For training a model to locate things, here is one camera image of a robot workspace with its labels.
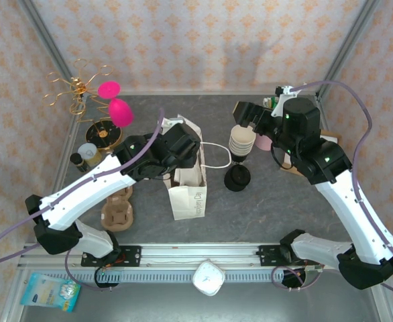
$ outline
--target stacked paper cups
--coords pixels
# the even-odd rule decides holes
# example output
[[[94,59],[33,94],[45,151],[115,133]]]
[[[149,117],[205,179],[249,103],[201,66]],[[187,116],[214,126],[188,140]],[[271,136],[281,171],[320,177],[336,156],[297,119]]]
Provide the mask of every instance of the stacked paper cups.
[[[234,163],[242,163],[253,148],[256,133],[248,127],[236,125],[231,130],[229,138],[229,151]]]

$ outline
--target pink sponge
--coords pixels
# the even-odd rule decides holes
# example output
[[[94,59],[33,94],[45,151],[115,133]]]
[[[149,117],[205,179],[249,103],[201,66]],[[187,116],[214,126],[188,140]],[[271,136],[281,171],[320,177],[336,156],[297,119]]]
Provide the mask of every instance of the pink sponge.
[[[113,124],[117,127],[125,127],[132,123],[134,114],[129,105],[115,96],[121,91],[119,83],[110,81],[101,84],[98,95],[103,99],[111,99],[109,104],[109,115]]]

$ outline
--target gray stone surface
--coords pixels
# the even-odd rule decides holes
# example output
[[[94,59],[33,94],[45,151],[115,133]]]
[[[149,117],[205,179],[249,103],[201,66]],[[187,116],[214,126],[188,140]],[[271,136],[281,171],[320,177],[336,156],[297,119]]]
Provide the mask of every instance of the gray stone surface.
[[[158,108],[166,117],[178,113],[187,117],[203,131],[203,139],[227,146],[235,125],[232,111],[237,101],[261,103],[262,96],[126,96],[135,113],[135,121],[125,128],[125,135],[150,133],[156,126]],[[88,124],[81,124],[74,151],[85,142]],[[227,162],[223,149],[205,147],[207,164]],[[127,231],[116,233],[120,243],[166,242],[278,242],[294,229],[332,240],[349,240],[348,234],[331,206],[305,178],[281,171],[269,152],[254,147],[244,164],[251,173],[251,182],[244,191],[233,193],[223,184],[227,169],[207,169],[207,208],[203,218],[175,221],[167,190],[162,181],[143,181],[134,185],[130,202],[134,223]],[[81,173],[68,167],[65,185]],[[102,229],[99,203],[80,219]]]

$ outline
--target blue package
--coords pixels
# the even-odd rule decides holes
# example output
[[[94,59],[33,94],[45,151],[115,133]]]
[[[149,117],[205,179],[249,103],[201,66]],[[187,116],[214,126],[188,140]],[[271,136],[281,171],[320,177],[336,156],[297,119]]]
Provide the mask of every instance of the blue package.
[[[63,311],[71,312],[79,291],[80,285],[72,280],[33,273],[22,296],[21,305],[59,307]]]

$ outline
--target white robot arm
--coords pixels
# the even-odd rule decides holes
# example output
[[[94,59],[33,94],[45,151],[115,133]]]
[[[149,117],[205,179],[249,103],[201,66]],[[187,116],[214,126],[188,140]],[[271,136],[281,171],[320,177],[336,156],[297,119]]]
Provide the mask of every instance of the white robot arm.
[[[25,200],[29,214],[50,207],[50,210],[34,219],[37,240],[49,254],[74,248],[102,258],[106,264],[116,261],[121,250],[114,235],[98,231],[77,219],[120,189],[146,178],[162,176],[176,168],[192,168],[197,160],[200,147],[198,135],[186,124],[174,122],[166,133],[158,135],[137,162],[122,171],[97,178],[96,174],[111,172],[131,160],[147,144],[150,136],[129,136],[113,154],[68,187],[48,197],[32,195]],[[80,186],[88,178],[94,180]]]
[[[380,221],[360,190],[353,191],[352,165],[338,144],[320,137],[320,111],[305,98],[278,87],[277,99],[264,99],[264,106],[238,102],[233,115],[237,124],[255,125],[254,131],[268,136],[272,148],[290,154],[292,165],[328,200],[351,237],[351,242],[335,242],[313,237],[302,230],[280,241],[285,258],[312,260],[336,268],[354,287],[364,289],[385,281],[393,274],[393,235]],[[389,241],[386,245],[368,220],[359,203],[364,203],[372,219]]]

